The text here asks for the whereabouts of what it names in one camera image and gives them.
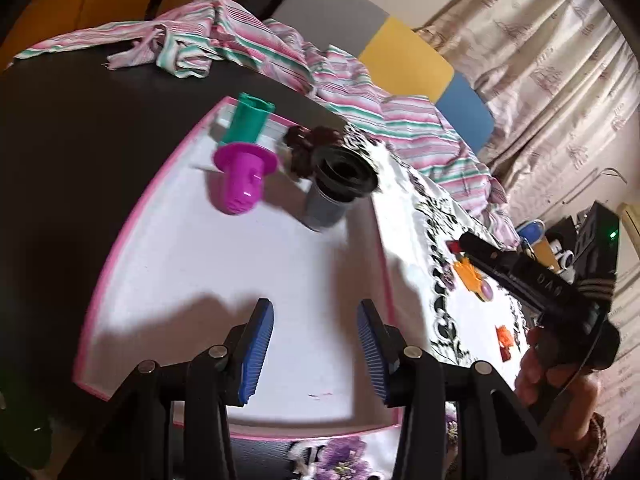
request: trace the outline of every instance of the red object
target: red object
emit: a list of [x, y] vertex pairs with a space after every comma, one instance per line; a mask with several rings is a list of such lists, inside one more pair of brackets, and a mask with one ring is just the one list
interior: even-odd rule
[[502, 357], [502, 362], [508, 361], [509, 359], [511, 359], [511, 352], [509, 352], [508, 348], [505, 348], [504, 346], [500, 347], [500, 356]]
[[462, 252], [462, 249], [460, 248], [460, 242], [457, 240], [449, 240], [448, 242], [445, 242], [447, 245], [447, 249], [449, 249], [449, 251], [453, 254], [458, 254]]

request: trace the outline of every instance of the yellow cushion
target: yellow cushion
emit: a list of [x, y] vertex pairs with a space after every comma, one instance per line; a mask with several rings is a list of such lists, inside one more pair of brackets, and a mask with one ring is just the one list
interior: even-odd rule
[[358, 58], [372, 81], [394, 95], [426, 95], [436, 102], [453, 79], [447, 60], [392, 16]]

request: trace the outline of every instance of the striped cloth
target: striped cloth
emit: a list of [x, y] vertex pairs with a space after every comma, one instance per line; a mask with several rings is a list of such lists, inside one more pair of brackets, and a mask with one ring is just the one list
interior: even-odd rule
[[517, 243], [504, 189], [426, 97], [392, 96], [375, 86], [366, 67], [347, 52], [334, 46], [322, 52], [295, 29], [275, 20], [263, 23], [231, 0], [193, 2], [149, 22], [76, 30], [16, 57], [123, 40], [134, 40], [134, 46], [109, 56], [110, 70], [154, 62], [179, 78], [206, 77], [212, 61], [225, 59], [279, 81], [385, 140], [498, 240], [509, 247]]

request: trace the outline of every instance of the beige curtain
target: beige curtain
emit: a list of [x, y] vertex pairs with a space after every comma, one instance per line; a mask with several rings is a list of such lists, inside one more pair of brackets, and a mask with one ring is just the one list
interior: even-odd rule
[[611, 368], [600, 372], [597, 410], [605, 417], [607, 454], [617, 462], [640, 422], [640, 259], [632, 225], [620, 224], [618, 276], [610, 321], [620, 330], [620, 349]]
[[598, 0], [461, 0], [418, 33], [494, 115], [478, 156], [515, 224], [542, 213], [640, 104], [638, 62]]

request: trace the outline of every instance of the gray cushion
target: gray cushion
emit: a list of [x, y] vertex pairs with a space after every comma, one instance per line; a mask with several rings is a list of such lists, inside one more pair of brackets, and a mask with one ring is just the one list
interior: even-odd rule
[[284, 0], [272, 16], [321, 50], [333, 44], [355, 57], [387, 17], [369, 0]]

